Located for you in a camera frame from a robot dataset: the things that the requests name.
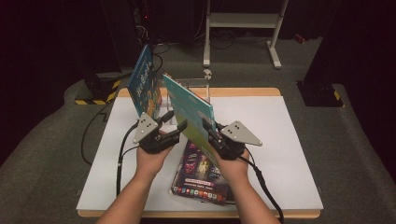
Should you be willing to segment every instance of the dark curtain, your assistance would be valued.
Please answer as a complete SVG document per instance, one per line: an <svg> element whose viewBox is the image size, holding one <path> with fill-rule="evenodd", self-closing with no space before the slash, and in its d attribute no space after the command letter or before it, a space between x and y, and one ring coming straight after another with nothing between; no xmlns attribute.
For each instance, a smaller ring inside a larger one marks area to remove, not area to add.
<svg viewBox="0 0 396 224"><path fill-rule="evenodd" d="M289 0L279 38L324 36L340 0Z"/></svg>
<svg viewBox="0 0 396 224"><path fill-rule="evenodd" d="M396 179L396 5L340 3L304 82L341 83L382 162Z"/></svg>
<svg viewBox="0 0 396 224"><path fill-rule="evenodd" d="M62 41L60 1L0 3L0 164L42 119L64 104L82 79Z"/></svg>

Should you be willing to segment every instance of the wooden table edge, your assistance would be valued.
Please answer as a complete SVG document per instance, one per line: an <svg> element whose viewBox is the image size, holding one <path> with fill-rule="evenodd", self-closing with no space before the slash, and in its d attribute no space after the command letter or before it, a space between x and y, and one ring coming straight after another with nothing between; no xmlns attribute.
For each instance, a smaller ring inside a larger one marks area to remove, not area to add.
<svg viewBox="0 0 396 224"><path fill-rule="evenodd" d="M196 94L206 97L206 88L191 88ZM210 96L281 96L277 88L210 88ZM161 95L167 95L167 89L161 88ZM127 88L122 88L118 94L119 97L130 97Z"/></svg>
<svg viewBox="0 0 396 224"><path fill-rule="evenodd" d="M99 210L78 210L78 215L81 217L100 217L105 211ZM277 211L273 211L275 216L278 216ZM320 216L320 210L284 210L284 218L301 218L313 219ZM218 212L143 212L142 217L155 218L239 218L236 211L218 211Z"/></svg>

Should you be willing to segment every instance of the colorful book cover illustration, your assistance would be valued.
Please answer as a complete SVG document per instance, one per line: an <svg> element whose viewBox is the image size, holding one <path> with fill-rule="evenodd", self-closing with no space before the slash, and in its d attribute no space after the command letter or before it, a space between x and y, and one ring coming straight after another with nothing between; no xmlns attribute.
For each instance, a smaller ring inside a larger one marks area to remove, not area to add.
<svg viewBox="0 0 396 224"><path fill-rule="evenodd" d="M219 169L190 140L183 152L170 192L219 205L226 204L231 197L229 185Z"/></svg>
<svg viewBox="0 0 396 224"><path fill-rule="evenodd" d="M149 45L146 45L137 60L127 88L138 116L140 117L145 112L156 119L160 112L162 97L153 67L151 51Z"/></svg>
<svg viewBox="0 0 396 224"><path fill-rule="evenodd" d="M177 123L187 120L187 128L183 134L217 166L212 148L207 142L208 133L203 126L203 119L205 119L216 131L213 105L177 83L168 74L163 74L163 81L168 90Z"/></svg>

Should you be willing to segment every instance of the white table surface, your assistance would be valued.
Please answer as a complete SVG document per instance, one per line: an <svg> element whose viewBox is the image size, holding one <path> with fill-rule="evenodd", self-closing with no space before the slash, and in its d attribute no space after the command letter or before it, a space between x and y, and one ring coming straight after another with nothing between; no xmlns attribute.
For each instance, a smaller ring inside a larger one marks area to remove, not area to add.
<svg viewBox="0 0 396 224"><path fill-rule="evenodd" d="M227 125L240 120L262 140L262 147L247 145L247 148L262 170L266 185L284 211L285 217L288 212L319 213L323 209L318 189L282 96L211 97L211 104L214 106L218 123ZM137 113L131 98L118 97L78 202L77 210L81 216L88 216L84 213L89 214L90 211L103 212L115 200L120 145L125 133L136 120ZM175 125L163 125L162 130L167 132L175 128ZM130 134L125 150L135 146L132 142L133 136L134 132ZM200 203L169 193L186 142L187 139L181 135L180 143L166 158L163 169L151 187L145 212L235 212L234 205ZM124 157L121 188L134 174L135 156L133 150ZM251 167L248 175L252 186L268 206L275 210L262 191Z"/></svg>

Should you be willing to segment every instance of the blue book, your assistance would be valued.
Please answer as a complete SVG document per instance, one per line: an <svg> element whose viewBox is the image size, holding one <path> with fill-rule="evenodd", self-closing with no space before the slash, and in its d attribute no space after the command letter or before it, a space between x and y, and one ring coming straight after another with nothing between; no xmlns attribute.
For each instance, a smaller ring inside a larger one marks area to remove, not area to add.
<svg viewBox="0 0 396 224"><path fill-rule="evenodd" d="M168 74L163 74L163 81L168 90L177 123L187 120L187 128L183 134L217 166L218 163L213 155L212 146L208 143L208 133L203 124L203 119L205 119L211 124L213 131L216 131L213 105L180 85Z"/></svg>
<svg viewBox="0 0 396 224"><path fill-rule="evenodd" d="M134 71L128 81L128 92L134 101L134 107L140 117L143 112L153 119L158 118L162 102L161 91L154 71L149 45L140 53Z"/></svg>

